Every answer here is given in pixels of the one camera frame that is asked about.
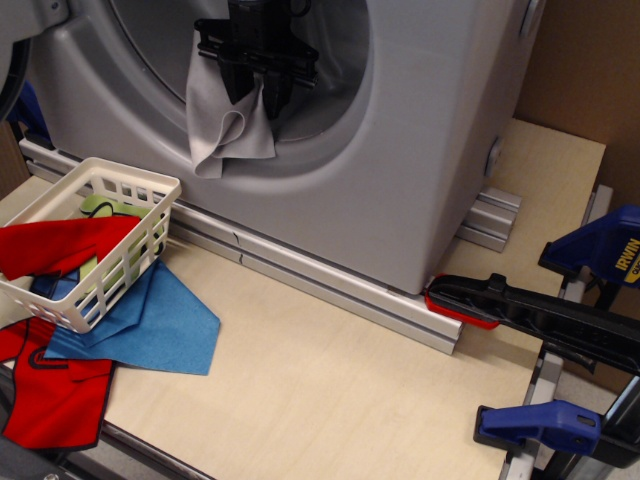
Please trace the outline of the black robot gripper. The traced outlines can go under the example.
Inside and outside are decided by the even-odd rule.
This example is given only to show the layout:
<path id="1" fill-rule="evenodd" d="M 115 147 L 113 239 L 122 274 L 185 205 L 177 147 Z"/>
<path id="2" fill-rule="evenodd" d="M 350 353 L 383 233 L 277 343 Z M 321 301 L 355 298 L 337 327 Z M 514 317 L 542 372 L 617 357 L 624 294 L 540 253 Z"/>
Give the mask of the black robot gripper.
<path id="1" fill-rule="evenodd" d="M 311 3 L 296 11 L 290 1 L 229 1 L 227 19 L 199 19 L 199 54 L 217 62 L 232 105 L 254 88 L 254 74 L 263 75 L 262 100 L 267 118 L 276 119 L 290 102 L 294 84 L 313 88 L 319 53 L 296 37 L 292 20 L 301 18 Z"/>

